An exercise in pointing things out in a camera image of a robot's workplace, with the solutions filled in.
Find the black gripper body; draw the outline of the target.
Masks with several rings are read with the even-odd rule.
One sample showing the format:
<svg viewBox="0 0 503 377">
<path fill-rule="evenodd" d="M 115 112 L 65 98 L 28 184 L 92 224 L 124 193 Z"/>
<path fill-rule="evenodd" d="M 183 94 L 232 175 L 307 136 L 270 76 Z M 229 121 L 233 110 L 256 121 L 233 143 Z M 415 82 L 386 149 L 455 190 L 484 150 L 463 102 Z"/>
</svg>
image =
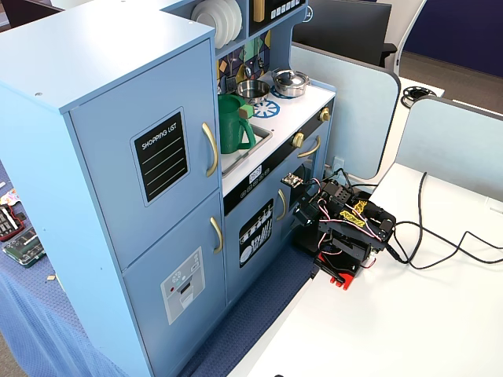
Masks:
<svg viewBox="0 0 503 377">
<path fill-rule="evenodd" d="M 321 204 L 318 202 L 324 199 L 323 190 L 318 188 L 313 192 L 305 191 L 301 197 L 298 198 L 296 207 L 292 212 L 293 223 L 292 228 L 309 227 L 317 224 L 322 217 L 320 209 Z"/>
</svg>

